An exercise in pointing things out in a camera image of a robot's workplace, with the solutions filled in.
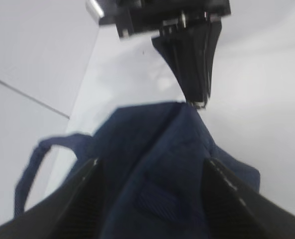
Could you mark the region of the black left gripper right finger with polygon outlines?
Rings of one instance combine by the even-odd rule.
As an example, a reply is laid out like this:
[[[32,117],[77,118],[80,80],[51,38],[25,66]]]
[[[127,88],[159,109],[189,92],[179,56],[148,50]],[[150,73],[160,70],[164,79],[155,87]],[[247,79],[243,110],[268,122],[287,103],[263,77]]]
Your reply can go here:
[[[203,163],[201,197],[214,239],[295,239],[295,215],[255,192],[219,160]]]

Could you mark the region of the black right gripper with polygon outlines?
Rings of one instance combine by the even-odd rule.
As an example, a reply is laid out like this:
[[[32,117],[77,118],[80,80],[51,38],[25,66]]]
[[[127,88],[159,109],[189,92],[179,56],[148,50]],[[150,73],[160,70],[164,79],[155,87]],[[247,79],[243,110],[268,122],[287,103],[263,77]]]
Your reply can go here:
[[[99,26],[115,25],[120,38],[159,30],[152,44],[172,70],[188,102],[211,95],[212,68],[221,20],[189,22],[231,14],[228,0],[98,0]]]

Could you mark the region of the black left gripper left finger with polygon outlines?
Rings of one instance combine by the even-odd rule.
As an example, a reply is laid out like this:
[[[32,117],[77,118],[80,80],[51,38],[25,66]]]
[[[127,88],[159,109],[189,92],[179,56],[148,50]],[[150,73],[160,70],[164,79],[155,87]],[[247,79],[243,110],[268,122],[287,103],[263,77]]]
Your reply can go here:
[[[0,239],[97,239],[105,201],[103,163],[90,159],[37,206],[0,226]]]

